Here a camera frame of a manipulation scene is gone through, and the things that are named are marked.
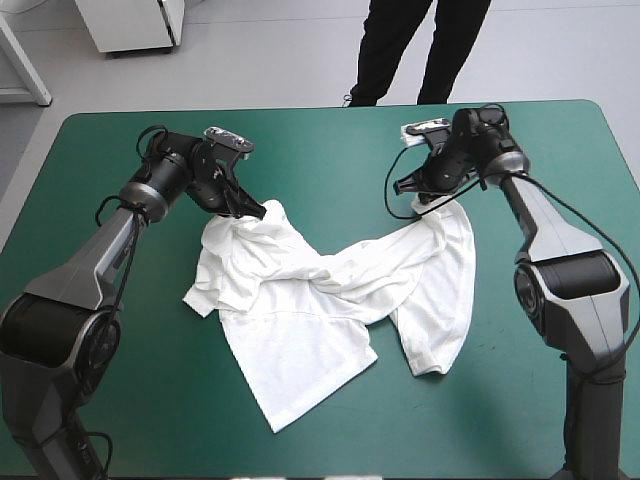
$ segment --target white cabinet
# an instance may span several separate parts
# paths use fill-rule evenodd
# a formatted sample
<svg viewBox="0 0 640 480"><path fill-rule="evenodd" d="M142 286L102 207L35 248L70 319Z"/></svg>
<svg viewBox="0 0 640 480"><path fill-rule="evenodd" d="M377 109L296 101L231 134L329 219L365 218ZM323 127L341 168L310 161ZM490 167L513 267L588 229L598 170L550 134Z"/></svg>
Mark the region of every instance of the white cabinet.
<svg viewBox="0 0 640 480"><path fill-rule="evenodd" d="M184 0L76 0L100 52L180 45Z"/></svg>

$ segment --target wrinkled fabric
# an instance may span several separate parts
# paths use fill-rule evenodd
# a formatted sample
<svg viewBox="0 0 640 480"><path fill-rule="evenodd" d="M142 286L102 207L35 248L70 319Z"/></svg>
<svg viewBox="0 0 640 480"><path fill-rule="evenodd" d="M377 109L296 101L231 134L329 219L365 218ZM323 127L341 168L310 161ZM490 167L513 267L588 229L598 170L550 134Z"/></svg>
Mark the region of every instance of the wrinkled fabric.
<svg viewBox="0 0 640 480"><path fill-rule="evenodd" d="M413 375L446 373L469 329L475 248L456 202L319 255L267 201L263 220L215 217L184 301L224 334L277 432L371 365L366 326L390 316ZM421 206L414 201L413 207Z"/></svg>

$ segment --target black cable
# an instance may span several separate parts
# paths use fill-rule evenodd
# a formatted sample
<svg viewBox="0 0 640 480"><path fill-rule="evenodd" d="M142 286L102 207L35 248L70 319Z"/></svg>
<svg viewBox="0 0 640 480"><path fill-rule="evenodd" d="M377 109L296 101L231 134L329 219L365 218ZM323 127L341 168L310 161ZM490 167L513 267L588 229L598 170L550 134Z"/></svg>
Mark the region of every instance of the black cable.
<svg viewBox="0 0 640 480"><path fill-rule="evenodd" d="M111 465L111 458L113 457L113 440L104 432L87 432L87 437L100 437L104 438L107 442L107 459L102 467L102 473L106 477L109 472L109 466Z"/></svg>
<svg viewBox="0 0 640 480"><path fill-rule="evenodd" d="M140 135L138 135L138 140L136 141L136 152L138 153L138 157L140 157L140 160L142 161L142 165L145 168L144 174L142 176L142 180L144 181L148 180L151 175L151 160L154 157L157 157L159 155L160 156L164 155L165 153L165 152L157 151L155 154L151 153L149 155L145 155L142 153L142 150L140 150L140 142L142 142L142 140L148 134L155 131L163 132L162 139L160 140L160 142L158 142L158 145L161 145L169 137L169 130L167 129L167 127L165 127L164 125L151 125L150 127L147 127L142 132L140 132Z"/></svg>
<svg viewBox="0 0 640 480"><path fill-rule="evenodd" d="M101 203L100 206L98 207L98 210L95 213L95 220L96 223L98 224L98 226L101 226L101 222L100 222L100 214L102 213L102 211L104 210L104 207L107 205L107 203L109 203L111 200L120 200L121 205L118 208L126 208L127 210L131 210L134 214L133 216L133 237L131 239L131 245L129 247L129 252L127 254L127 263L124 267L124 271L122 273L122 278L120 280L120 285L118 286L118 291L116 293L115 299L113 301L113 305L110 307L109 310L109 316L107 317L107 320L102 324L102 326L100 327L99 332L97 332L97 337L96 337L96 342L95 345L101 345L105 340L106 340L106 336L109 332L109 327L111 327L112 325L114 325L116 323L116 313L119 310L120 307L120 302L122 301L122 296L124 294L124 289L125 286L127 285L127 281L129 280L129 274L131 272L131 266L133 264L133 258L136 252L136 246L138 244L138 239L140 237L140 226L141 226L141 222L145 222L145 225L149 224L149 217L147 215L147 212L138 205L134 205L131 204L130 202L127 202L126 200L120 198L117 195L110 195L108 197L106 197ZM82 396L82 392L86 390L87 384L88 384L88 378L89 376L84 377L80 383L78 384L78 389L77 389L77 393L76 393L76 399L73 402L75 404L75 407L71 408L69 410L70 413L74 412L75 409L80 406L80 398ZM108 455L107 455L107 460L104 464L104 467L102 469L103 474L105 475L105 477L107 476L108 470L109 470L109 465L111 464L111 458L113 455L113 440L111 439L111 437L109 437L109 435L107 435L106 433L103 432L87 432L87 436L97 436L97 437L102 437L107 441L107 446L108 446Z"/></svg>

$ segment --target person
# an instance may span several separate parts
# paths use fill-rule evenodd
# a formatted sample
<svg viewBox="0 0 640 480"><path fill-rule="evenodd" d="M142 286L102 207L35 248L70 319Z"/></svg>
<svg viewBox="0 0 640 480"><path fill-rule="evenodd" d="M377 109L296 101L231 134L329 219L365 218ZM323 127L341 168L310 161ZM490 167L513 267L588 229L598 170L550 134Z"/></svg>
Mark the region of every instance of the person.
<svg viewBox="0 0 640 480"><path fill-rule="evenodd" d="M433 0L371 0L348 106L373 106L389 89L400 58ZM447 103L491 0L438 0L436 30L417 103Z"/></svg>

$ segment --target black shoe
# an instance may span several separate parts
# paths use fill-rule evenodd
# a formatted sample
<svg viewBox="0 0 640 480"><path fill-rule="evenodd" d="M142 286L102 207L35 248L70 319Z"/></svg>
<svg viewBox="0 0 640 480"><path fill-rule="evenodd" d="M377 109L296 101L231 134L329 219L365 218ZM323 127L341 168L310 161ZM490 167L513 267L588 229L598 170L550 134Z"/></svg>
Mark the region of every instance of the black shoe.
<svg viewBox="0 0 640 480"><path fill-rule="evenodd" d="M378 102L375 98L358 97L355 95L345 95L343 100L343 107L375 107Z"/></svg>

